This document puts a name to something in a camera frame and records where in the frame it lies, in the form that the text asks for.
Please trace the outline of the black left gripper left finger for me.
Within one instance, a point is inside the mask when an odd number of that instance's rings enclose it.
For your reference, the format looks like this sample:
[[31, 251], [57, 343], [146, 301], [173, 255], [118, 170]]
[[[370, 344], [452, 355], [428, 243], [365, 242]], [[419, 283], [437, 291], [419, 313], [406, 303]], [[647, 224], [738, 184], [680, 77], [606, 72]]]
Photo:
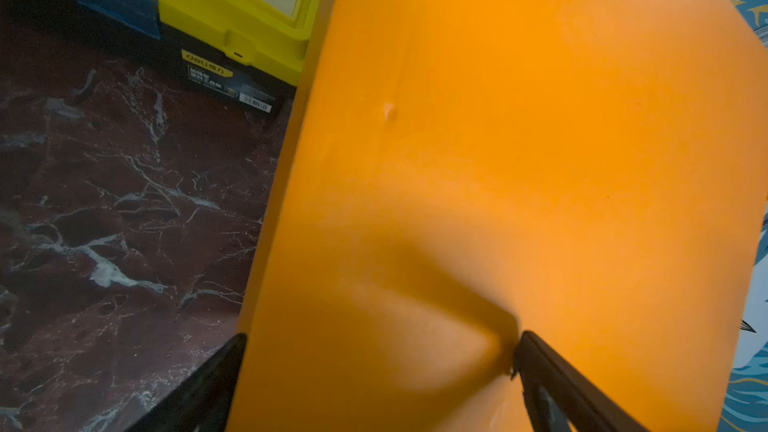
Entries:
[[234, 335], [127, 431], [224, 431], [246, 344], [245, 334]]

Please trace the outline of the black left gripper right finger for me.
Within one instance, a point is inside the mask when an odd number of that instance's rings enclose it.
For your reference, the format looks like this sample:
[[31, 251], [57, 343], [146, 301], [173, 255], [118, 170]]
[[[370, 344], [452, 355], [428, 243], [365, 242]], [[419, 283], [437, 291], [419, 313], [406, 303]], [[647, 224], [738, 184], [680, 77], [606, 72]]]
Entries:
[[515, 348], [512, 375], [535, 431], [646, 429], [532, 331]]

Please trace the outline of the large orange shoebox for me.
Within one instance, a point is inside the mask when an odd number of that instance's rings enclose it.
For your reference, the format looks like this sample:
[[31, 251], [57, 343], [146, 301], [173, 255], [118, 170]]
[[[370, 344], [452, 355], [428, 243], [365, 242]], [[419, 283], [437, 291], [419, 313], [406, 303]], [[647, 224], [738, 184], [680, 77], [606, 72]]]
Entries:
[[653, 431], [720, 420], [767, 196], [729, 0], [323, 0], [232, 431], [525, 431], [548, 342]]

